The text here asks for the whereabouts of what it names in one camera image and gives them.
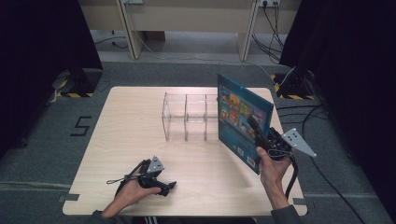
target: colorful book cover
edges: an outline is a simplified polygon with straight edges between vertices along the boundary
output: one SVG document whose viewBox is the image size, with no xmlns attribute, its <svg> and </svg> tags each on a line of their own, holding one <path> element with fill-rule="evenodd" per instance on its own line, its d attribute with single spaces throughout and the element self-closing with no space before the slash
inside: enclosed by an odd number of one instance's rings
<svg viewBox="0 0 396 224">
<path fill-rule="evenodd" d="M 218 74 L 219 140 L 256 174 L 260 157 L 256 152 L 254 130 L 248 124 L 250 115 L 268 134 L 274 104 L 234 80 Z"/>
</svg>

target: sleeve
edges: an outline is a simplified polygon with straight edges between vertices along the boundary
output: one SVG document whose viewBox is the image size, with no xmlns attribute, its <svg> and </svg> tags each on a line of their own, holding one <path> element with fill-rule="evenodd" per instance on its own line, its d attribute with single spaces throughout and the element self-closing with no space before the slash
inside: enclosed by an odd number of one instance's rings
<svg viewBox="0 0 396 224">
<path fill-rule="evenodd" d="M 293 205 L 271 211 L 275 224 L 303 224 Z"/>
<path fill-rule="evenodd" d="M 94 211 L 86 224 L 116 224 L 117 221 L 113 218 L 104 218 L 99 211 Z"/>
</svg>

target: controller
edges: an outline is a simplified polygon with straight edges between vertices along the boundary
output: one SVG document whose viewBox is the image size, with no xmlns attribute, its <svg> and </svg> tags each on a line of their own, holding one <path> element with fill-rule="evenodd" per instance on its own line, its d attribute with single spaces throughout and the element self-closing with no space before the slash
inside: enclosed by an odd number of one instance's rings
<svg viewBox="0 0 396 224">
<path fill-rule="evenodd" d="M 247 123 L 254 130 L 255 145 L 264 148 L 268 156 L 275 160 L 282 160 L 284 157 L 291 157 L 292 150 L 297 149 L 311 157 L 317 154 L 309 147 L 305 140 L 298 134 L 296 129 L 280 134 L 273 127 L 270 128 L 267 135 L 262 132 L 260 124 L 252 115 L 247 118 Z"/>
<path fill-rule="evenodd" d="M 157 180 L 157 176 L 164 170 L 165 168 L 163 167 L 163 164 L 160 162 L 160 160 L 154 156 L 152 160 L 143 160 L 141 161 L 133 170 L 131 173 L 128 175 L 125 175 L 124 178 L 119 179 L 119 180 L 109 180 L 107 181 L 107 184 L 113 184 L 117 181 L 120 181 L 120 185 L 116 191 L 116 195 L 120 192 L 122 187 L 128 183 L 130 180 L 137 179 L 137 182 L 139 183 L 140 187 L 144 189 L 150 189 L 150 188 L 160 188 L 161 191 L 158 193 L 159 195 L 162 195 L 163 197 L 166 197 L 171 189 L 173 189 L 176 185 L 176 181 L 172 182 L 170 184 L 164 184 L 163 182 L 160 182 Z"/>
</svg>

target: left hand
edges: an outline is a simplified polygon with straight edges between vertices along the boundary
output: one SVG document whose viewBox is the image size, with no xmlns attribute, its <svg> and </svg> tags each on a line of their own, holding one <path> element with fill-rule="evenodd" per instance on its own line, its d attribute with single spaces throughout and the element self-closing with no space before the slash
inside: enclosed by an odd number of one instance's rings
<svg viewBox="0 0 396 224">
<path fill-rule="evenodd" d="M 125 207 L 138 203 L 150 194 L 158 194 L 160 192 L 160 188 L 143 189 L 140 187 L 137 179 L 132 179 L 122 187 L 113 202 L 106 207 L 101 215 L 102 217 L 114 217 Z"/>
</svg>

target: hand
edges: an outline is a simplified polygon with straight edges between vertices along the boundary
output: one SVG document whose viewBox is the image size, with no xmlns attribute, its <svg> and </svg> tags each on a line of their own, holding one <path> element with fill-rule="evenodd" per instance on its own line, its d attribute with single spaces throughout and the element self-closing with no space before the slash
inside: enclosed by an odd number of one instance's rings
<svg viewBox="0 0 396 224">
<path fill-rule="evenodd" d="M 259 164 L 261 181 L 271 205 L 274 209 L 289 206 L 289 202 L 283 192 L 282 178 L 288 170 L 291 161 L 288 158 L 284 158 L 281 161 L 274 161 L 262 147 L 257 147 L 256 150 L 262 158 Z"/>
<path fill-rule="evenodd" d="M 114 217 L 125 207 L 138 203 L 141 199 L 150 194 L 157 194 L 160 192 L 160 188 L 143 189 L 140 187 L 137 179 L 132 179 L 122 187 L 113 202 L 107 206 L 101 215 L 102 217 Z"/>
</svg>

